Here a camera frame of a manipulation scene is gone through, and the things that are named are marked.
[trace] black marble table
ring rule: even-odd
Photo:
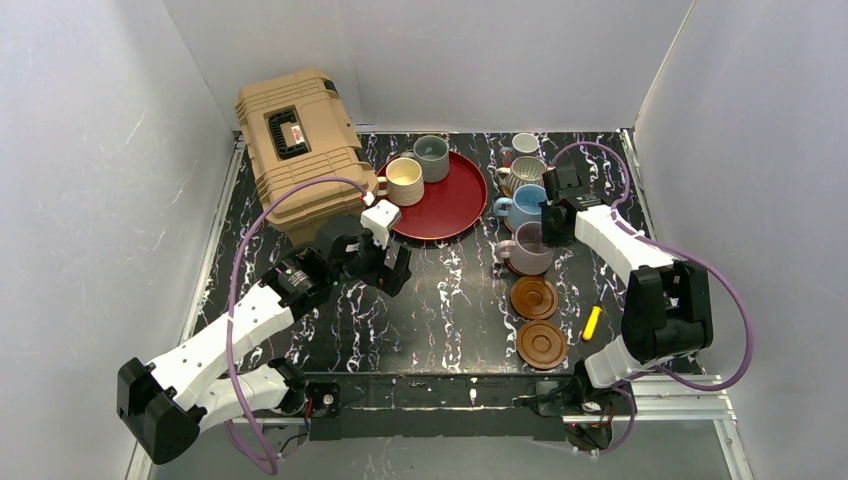
[[[393,155],[411,149],[419,134],[362,135],[368,160],[379,169]],[[578,140],[603,143],[624,157],[617,133],[538,133],[547,162],[565,145]],[[495,178],[498,150],[512,134],[444,135],[451,149],[479,165],[489,186],[489,203],[482,218],[459,238],[439,242],[410,242],[412,279],[390,298],[364,284],[341,286],[332,299],[291,329],[263,342],[240,365],[255,368],[285,356],[306,372],[380,372],[428,374],[488,374],[536,372],[515,349],[515,337],[526,322],[509,304],[509,292],[519,278],[494,256],[495,245],[509,230],[491,214],[501,195]],[[612,199],[623,189],[615,160],[599,149],[575,149],[574,158],[591,179],[594,193]],[[232,260],[241,236],[262,212],[247,155],[227,210],[224,231],[207,282],[195,333],[226,309]],[[621,214],[644,228],[638,199],[631,196]],[[285,245],[285,236],[265,225],[250,242],[241,271],[242,293],[271,268]],[[600,350],[618,331],[626,287],[612,269],[587,246],[576,243],[555,252],[546,275],[559,292],[552,322],[568,339],[568,356],[555,373],[570,372],[576,361]],[[604,306],[591,342],[580,340],[592,305]]]

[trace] yellow tool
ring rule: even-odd
[[[589,321],[586,322],[586,328],[583,330],[583,341],[588,342],[595,334],[595,327],[598,326],[598,318],[601,316],[601,302],[592,307],[592,313],[589,314]]]

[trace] mug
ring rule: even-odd
[[[542,224],[527,222],[518,227],[511,240],[498,243],[495,256],[507,260],[522,275],[541,275],[551,266],[554,250],[542,243]]]
[[[377,177],[377,186],[378,197],[388,195],[389,201],[399,207],[415,205],[424,197],[421,165],[411,158],[396,158],[386,167],[386,176]]]
[[[495,170],[500,178],[504,193],[511,197],[518,187],[527,184],[542,186],[542,174],[548,167],[545,162],[536,157],[521,157],[512,162],[509,168],[501,167]]]
[[[517,157],[530,157],[539,149],[539,139],[532,133],[519,133],[512,137],[511,147],[501,147],[501,166],[509,167]]]
[[[450,146],[441,137],[425,135],[415,141],[411,152],[404,152],[401,157],[415,159],[421,165],[427,183],[435,183],[448,176]]]
[[[506,226],[513,232],[527,222],[542,221],[540,202],[547,202],[545,189],[533,184],[518,187],[512,198],[502,197],[492,208],[496,217],[506,217]]]

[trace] red and white label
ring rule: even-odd
[[[294,143],[303,143],[306,141],[303,138],[303,132],[300,131],[300,125],[294,125],[292,127],[292,136],[294,137]]]

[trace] red plate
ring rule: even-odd
[[[394,230],[417,240],[443,240],[467,230],[486,209],[486,179],[477,165],[450,152],[450,172],[444,180],[424,184],[424,198],[400,207],[401,219]],[[379,175],[386,175],[386,165]]]

